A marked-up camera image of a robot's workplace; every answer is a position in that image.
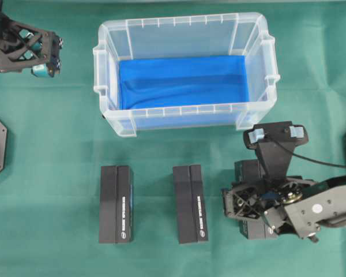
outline clear plastic bin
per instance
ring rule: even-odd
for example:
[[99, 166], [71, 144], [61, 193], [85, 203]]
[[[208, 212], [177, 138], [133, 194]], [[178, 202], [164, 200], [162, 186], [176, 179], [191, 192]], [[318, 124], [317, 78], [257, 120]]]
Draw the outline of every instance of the clear plastic bin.
[[[100, 111], [121, 137], [136, 131], [235, 124], [250, 129], [277, 100], [275, 39], [259, 13], [107, 21], [93, 49]], [[249, 102], [120, 110], [119, 61], [244, 55]]]

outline blue fabric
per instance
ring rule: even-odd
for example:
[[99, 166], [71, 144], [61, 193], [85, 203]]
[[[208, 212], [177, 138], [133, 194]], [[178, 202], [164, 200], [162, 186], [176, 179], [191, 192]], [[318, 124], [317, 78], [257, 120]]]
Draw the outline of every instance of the blue fabric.
[[123, 110], [249, 101], [244, 56], [136, 59], [119, 70]]

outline black cable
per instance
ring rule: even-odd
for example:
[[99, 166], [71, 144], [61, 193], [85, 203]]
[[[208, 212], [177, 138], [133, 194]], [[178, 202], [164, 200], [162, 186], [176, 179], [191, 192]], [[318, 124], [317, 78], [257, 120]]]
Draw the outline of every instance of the black cable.
[[318, 164], [322, 164], [324, 166], [332, 166], [332, 167], [339, 167], [341, 169], [346, 169], [346, 166], [343, 166], [341, 164], [334, 164], [334, 163], [326, 163], [326, 162], [322, 162], [320, 160], [314, 160], [314, 159], [310, 159], [308, 157], [305, 156], [301, 156], [298, 154], [293, 153], [292, 151], [288, 150], [286, 147], [284, 147], [283, 145], [281, 145], [278, 141], [276, 141], [275, 139], [273, 139], [272, 137], [270, 137], [270, 135], [266, 135], [267, 139], [270, 139], [272, 142], [274, 142], [275, 144], [277, 144], [281, 149], [283, 149], [285, 152], [291, 154], [292, 156], [295, 156], [297, 158], [303, 159], [303, 160], [307, 160], [309, 162], [312, 163], [318, 163]]

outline green table surface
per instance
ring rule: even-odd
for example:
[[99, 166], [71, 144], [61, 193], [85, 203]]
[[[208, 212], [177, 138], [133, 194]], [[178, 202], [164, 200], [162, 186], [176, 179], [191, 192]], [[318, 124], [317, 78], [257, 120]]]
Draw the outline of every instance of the green table surface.
[[[251, 159], [233, 126], [118, 137], [93, 92], [92, 48], [112, 19], [260, 12], [276, 38], [278, 101], [263, 122], [292, 120], [310, 142], [296, 152], [346, 164], [346, 2], [96, 4], [5, 0], [13, 19], [65, 40], [54, 79], [0, 74], [0, 119], [9, 131], [0, 173], [0, 277], [346, 276], [346, 229], [312, 244], [294, 235], [247, 241], [224, 217], [221, 188]], [[101, 245], [103, 165], [134, 171], [134, 241]], [[201, 164], [209, 242], [179, 245], [172, 167]], [[297, 158], [289, 173], [322, 181], [346, 170]]]

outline black box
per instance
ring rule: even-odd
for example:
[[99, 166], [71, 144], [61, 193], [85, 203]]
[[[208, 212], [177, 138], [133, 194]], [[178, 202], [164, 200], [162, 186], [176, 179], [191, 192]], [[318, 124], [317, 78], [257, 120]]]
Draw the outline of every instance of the black box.
[[129, 166], [103, 166], [100, 180], [99, 243], [132, 239], [133, 173]]
[[173, 167], [180, 244], [208, 240], [201, 166]]

